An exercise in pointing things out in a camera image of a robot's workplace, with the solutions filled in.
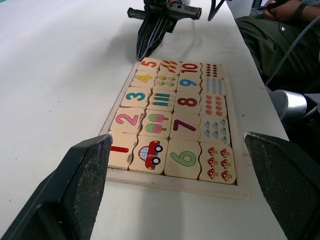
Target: purple number 7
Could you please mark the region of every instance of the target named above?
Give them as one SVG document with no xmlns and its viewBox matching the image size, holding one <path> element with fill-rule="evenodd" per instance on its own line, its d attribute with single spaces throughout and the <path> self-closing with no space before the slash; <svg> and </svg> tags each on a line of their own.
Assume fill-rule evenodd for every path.
<svg viewBox="0 0 320 240">
<path fill-rule="evenodd" d="M 189 124 L 187 124 L 187 123 L 185 123 L 185 122 L 183 122 L 183 121 L 180 121 L 180 120 L 178 120 L 178 119 L 174 120 L 173 130 L 174 130 L 174 131 L 177 131 L 179 125 L 185 127 L 186 129 L 189 129 L 189 130 L 191 130 L 191 131 L 193 131 L 193 132 L 196 130 L 195 127 L 193 127 L 193 126 L 191 126 L 191 125 L 189 125 Z"/>
</svg>

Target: orange number 5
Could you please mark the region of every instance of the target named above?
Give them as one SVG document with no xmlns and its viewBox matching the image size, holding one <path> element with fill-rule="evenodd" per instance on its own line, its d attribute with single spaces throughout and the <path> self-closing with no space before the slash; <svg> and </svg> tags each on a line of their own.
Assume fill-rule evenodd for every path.
<svg viewBox="0 0 320 240">
<path fill-rule="evenodd" d="M 143 65 L 143 66 L 150 66 L 150 65 L 152 65 L 151 67 L 152 68 L 154 68 L 154 67 L 156 67 L 157 66 L 157 64 L 154 62 L 154 61 L 148 61 L 148 62 L 146 62 L 146 61 L 142 61 L 141 62 L 141 65 Z"/>
</svg>

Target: person's hand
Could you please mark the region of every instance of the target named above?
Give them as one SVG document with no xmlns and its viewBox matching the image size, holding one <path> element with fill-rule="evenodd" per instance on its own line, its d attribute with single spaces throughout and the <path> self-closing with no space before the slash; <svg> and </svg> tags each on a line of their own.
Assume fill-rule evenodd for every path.
<svg viewBox="0 0 320 240">
<path fill-rule="evenodd" d="M 274 1 L 274 0 L 268 0 L 264 6 L 268 6 L 269 4 L 274 4 L 275 2 L 276 2 L 276 1 Z M 276 18 L 275 16 L 273 16 L 266 7 L 265 7 L 264 10 L 263 10 L 263 15 L 264 15 L 267 19 L 274 20 L 274 21 L 277 20 L 277 18 Z"/>
<path fill-rule="evenodd" d="M 295 16 L 296 11 L 301 4 L 302 2 L 299 0 L 289 0 L 276 8 L 270 9 L 269 13 L 279 22 L 288 22 Z"/>
</svg>

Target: wooden puzzle board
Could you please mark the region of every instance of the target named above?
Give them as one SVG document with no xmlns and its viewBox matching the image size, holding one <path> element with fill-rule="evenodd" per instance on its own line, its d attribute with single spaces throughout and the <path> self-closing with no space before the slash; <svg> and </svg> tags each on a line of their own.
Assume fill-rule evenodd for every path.
<svg viewBox="0 0 320 240">
<path fill-rule="evenodd" d="M 99 133 L 113 135 L 107 180 L 247 199 L 238 123 L 223 65 L 154 58 L 142 63 L 133 66 Z M 176 68 L 168 73 L 171 66 Z M 157 148 L 161 151 L 150 152 Z"/>
</svg>

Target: yellow number 4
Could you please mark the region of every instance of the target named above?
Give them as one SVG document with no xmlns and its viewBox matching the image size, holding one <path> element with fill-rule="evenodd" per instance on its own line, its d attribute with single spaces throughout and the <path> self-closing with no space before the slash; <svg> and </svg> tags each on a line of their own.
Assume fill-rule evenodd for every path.
<svg viewBox="0 0 320 240">
<path fill-rule="evenodd" d="M 140 80 L 141 82 L 148 82 L 149 79 L 152 79 L 152 76 L 146 75 L 146 76 L 141 76 L 141 75 L 137 75 L 135 76 L 136 79 Z"/>
</svg>

